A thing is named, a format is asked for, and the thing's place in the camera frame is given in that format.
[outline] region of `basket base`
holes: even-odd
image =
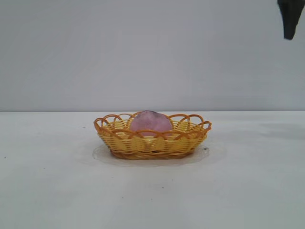
[[[187,153],[181,153],[181,152],[173,152],[170,154],[158,154],[158,152],[148,154],[148,153],[142,153],[142,152],[135,152],[131,154],[124,154],[119,152],[114,152],[113,150],[110,150],[110,152],[117,158],[120,159],[126,159],[126,160],[170,160],[170,159],[182,159],[194,152],[194,150],[187,152]]]

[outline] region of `yellow woven basket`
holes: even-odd
[[[99,137],[112,154],[128,160],[179,159],[191,154],[207,138],[212,123],[197,114],[174,114],[166,117],[172,124],[171,131],[129,130],[130,124],[140,112],[134,114],[109,114],[94,121]],[[191,118],[199,118],[194,124]],[[142,136],[141,132],[152,132],[156,136]]]

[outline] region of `pink object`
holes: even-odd
[[[163,132],[172,130],[172,125],[170,120],[163,114],[155,111],[142,111],[132,120],[130,130],[155,130]],[[152,132],[141,132],[140,134],[143,136],[156,136]]]

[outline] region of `gray backdrop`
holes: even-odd
[[[305,110],[276,0],[0,0],[0,111]]]

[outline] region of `white tabletop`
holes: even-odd
[[[305,228],[305,112],[185,112],[208,149],[169,161],[112,157],[112,113],[0,113],[1,229]]]

